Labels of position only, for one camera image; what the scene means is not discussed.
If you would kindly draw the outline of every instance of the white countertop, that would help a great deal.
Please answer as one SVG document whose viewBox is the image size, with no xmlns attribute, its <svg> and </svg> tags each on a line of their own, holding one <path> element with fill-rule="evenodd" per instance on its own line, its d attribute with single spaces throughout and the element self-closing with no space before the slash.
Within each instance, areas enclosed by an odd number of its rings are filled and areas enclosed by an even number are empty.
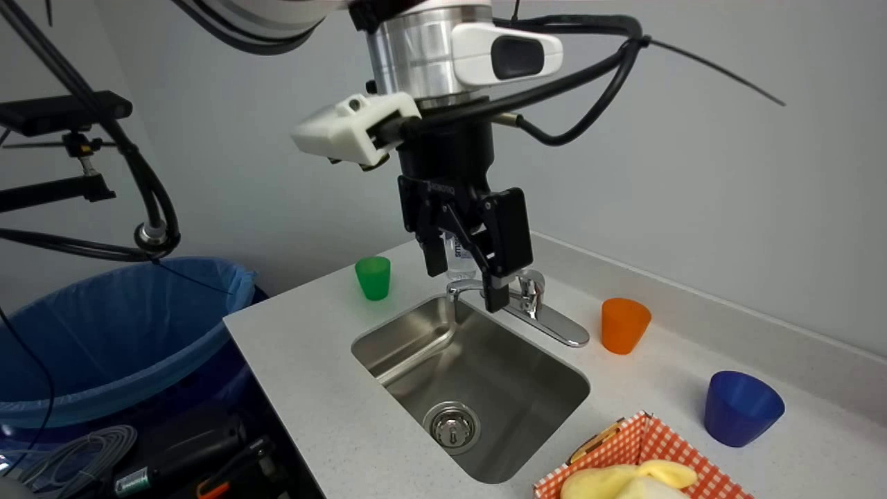
<svg viewBox="0 0 887 499">
<path fill-rule="evenodd" d="M 582 372 L 590 382 L 590 397 L 512 479 L 483 485 L 438 449 L 420 422 L 353 356 L 353 343 L 360 336 L 442 297 L 447 285 L 447 281 L 424 274 L 420 245 L 397 248 L 389 259 L 393 260 L 393 282 L 385 302 L 366 302 L 356 272 L 342 268 L 226 320 L 331 499 L 533 496 L 533 485 L 554 471 L 585 437 L 640 410 L 654 412 L 684 436 L 754 496 L 867 499 L 887 491 L 887 428 L 741 367 L 723 353 L 691 343 L 659 328 L 657 315 L 633 356 L 609 356 L 597 340 L 603 299 L 551 278 L 546 302 L 590 328 L 594 340 L 589 346 L 561 346 L 508 313 L 493 320 Z M 465 295 L 465 302 L 483 310 L 476 297 Z M 705 388 L 720 369 L 759 375 L 787 401 L 785 419 L 747 449 L 720 447 L 701 428 Z"/>
</svg>

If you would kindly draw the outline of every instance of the orange cup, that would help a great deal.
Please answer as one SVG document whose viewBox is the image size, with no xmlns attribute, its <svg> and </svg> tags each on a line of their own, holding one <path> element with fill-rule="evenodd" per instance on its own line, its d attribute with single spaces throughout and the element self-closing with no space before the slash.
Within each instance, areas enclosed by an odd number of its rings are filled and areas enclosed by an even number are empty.
<svg viewBox="0 0 887 499">
<path fill-rule="evenodd" d="M 603 343 L 615 356 L 629 356 L 644 331 L 648 328 L 652 313 L 636 299 L 608 299 L 603 304 Z"/>
</svg>

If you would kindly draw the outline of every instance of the stainless steel sink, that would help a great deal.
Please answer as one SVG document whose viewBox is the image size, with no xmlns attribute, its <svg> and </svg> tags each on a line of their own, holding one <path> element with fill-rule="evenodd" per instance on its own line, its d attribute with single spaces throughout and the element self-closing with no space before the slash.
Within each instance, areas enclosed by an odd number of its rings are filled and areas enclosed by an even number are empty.
<svg viewBox="0 0 887 499">
<path fill-rule="evenodd" d="M 469 304 L 453 310 L 447 297 L 364 336 L 353 353 L 481 483 L 511 479 L 589 397 L 582 375 Z"/>
</svg>

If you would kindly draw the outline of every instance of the plastic cup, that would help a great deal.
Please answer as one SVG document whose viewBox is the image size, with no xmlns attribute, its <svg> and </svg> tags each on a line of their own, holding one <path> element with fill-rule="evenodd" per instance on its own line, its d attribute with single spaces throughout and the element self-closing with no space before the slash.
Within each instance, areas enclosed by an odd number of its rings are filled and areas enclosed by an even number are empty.
<svg viewBox="0 0 887 499">
<path fill-rule="evenodd" d="M 356 274 L 357 274 L 357 282 L 360 282 L 360 292 L 370 302 L 381 302 L 389 297 L 389 288 L 390 288 L 390 260 L 389 259 L 360 259 L 356 263 Z"/>
<path fill-rule="evenodd" d="M 615 356 L 629 356 L 644 331 L 648 328 L 652 313 L 636 299 L 608 299 L 603 304 L 603 343 Z"/>
<path fill-rule="evenodd" d="M 744 372 L 718 372 L 705 401 L 705 430 L 723 447 L 747 447 L 785 412 L 781 397 Z"/>
</svg>

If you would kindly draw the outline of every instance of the blue cup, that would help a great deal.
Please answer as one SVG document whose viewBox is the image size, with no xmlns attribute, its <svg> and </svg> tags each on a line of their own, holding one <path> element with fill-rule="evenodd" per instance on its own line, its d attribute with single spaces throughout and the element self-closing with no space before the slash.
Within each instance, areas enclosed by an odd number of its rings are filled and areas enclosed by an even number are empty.
<svg viewBox="0 0 887 499">
<path fill-rule="evenodd" d="M 723 447 L 747 447 L 785 412 L 781 397 L 744 372 L 718 372 L 705 401 L 705 430 Z"/>
</svg>

